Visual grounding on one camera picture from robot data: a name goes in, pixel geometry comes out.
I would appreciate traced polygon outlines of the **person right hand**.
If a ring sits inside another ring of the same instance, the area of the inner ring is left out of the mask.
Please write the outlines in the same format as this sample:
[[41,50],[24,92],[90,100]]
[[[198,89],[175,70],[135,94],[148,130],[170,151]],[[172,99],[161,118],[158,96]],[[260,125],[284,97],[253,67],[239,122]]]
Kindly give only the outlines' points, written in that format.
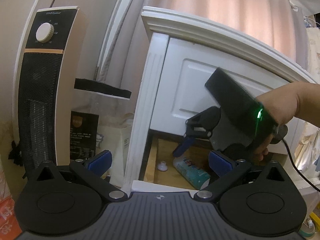
[[293,82],[256,97],[279,125],[296,117],[319,127],[319,84]]

